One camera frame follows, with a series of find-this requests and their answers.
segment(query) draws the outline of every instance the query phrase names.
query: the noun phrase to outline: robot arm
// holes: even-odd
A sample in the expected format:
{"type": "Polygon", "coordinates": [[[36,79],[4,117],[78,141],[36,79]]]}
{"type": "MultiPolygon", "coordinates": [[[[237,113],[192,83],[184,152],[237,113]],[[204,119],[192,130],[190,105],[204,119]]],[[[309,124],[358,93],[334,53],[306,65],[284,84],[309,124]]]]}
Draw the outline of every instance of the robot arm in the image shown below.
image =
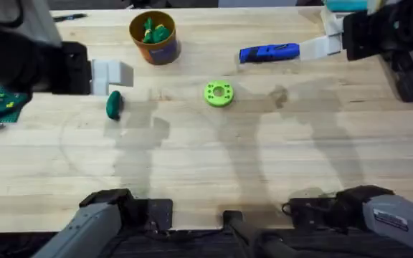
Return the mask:
{"type": "Polygon", "coordinates": [[[369,2],[369,13],[360,11],[343,19],[342,43],[348,60],[413,50],[413,0],[378,9],[379,2],[369,2]]]}
{"type": "Polygon", "coordinates": [[[295,228],[328,226],[372,231],[413,247],[413,202],[377,186],[358,186],[338,192],[335,198],[291,199],[295,228]]]}

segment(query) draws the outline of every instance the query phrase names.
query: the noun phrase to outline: black mount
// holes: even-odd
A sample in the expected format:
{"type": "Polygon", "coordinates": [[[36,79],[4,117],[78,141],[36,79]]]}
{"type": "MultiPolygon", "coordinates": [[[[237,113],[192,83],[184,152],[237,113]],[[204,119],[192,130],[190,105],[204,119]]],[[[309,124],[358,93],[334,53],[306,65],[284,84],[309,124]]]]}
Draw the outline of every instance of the black mount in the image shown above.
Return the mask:
{"type": "Polygon", "coordinates": [[[134,199],[130,190],[124,188],[92,193],[80,202],[79,207],[99,203],[117,204],[123,227],[159,231],[169,230],[172,226],[171,199],[134,199]]]}

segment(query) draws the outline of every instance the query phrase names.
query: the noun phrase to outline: cup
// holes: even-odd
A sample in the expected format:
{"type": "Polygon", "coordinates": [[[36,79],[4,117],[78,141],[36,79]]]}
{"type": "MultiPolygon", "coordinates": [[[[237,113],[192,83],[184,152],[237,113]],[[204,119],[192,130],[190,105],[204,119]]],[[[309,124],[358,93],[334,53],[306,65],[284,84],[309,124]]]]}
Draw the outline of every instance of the cup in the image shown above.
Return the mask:
{"type": "Polygon", "coordinates": [[[175,22],[168,14],[162,11],[147,11],[133,19],[129,26],[133,42],[139,48],[144,59],[153,65],[164,65],[173,62],[179,55],[176,41],[175,22]],[[154,26],[163,24],[171,33],[162,42],[155,44],[143,43],[144,23],[148,18],[153,20],[154,26]]]}

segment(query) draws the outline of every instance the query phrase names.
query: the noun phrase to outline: wooden tabletop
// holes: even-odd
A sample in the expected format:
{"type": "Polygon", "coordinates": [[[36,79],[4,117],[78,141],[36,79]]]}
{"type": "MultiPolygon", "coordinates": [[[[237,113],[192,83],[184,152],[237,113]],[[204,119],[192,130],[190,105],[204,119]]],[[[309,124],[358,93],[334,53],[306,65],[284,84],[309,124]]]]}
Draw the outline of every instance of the wooden tabletop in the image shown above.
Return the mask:
{"type": "MultiPolygon", "coordinates": [[[[120,59],[134,87],[119,123],[106,97],[38,94],[0,131],[0,231],[57,231],[93,191],[129,188],[174,201],[174,226],[220,225],[225,209],[269,226],[279,204],[376,184],[413,201],[413,104],[379,58],[237,64],[241,48],[323,34],[318,8],[173,9],[181,56],[145,62],[128,34],[141,11],[87,11],[58,24],[90,58],[120,59]],[[228,80],[226,108],[203,87],[228,80]]],[[[54,15],[81,11],[55,11],[54,15]]]]}

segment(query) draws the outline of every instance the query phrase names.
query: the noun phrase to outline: white block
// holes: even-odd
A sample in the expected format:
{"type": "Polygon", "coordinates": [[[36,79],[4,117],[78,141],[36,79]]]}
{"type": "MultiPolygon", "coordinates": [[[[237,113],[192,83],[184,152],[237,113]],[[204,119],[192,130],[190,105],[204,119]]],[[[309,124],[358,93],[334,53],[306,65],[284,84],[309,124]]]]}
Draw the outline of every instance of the white block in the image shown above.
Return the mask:
{"type": "Polygon", "coordinates": [[[119,60],[108,61],[108,79],[110,84],[133,86],[133,68],[119,60]]]}
{"type": "Polygon", "coordinates": [[[109,94],[108,61],[91,60],[92,67],[92,94],[107,96],[109,94]]]}

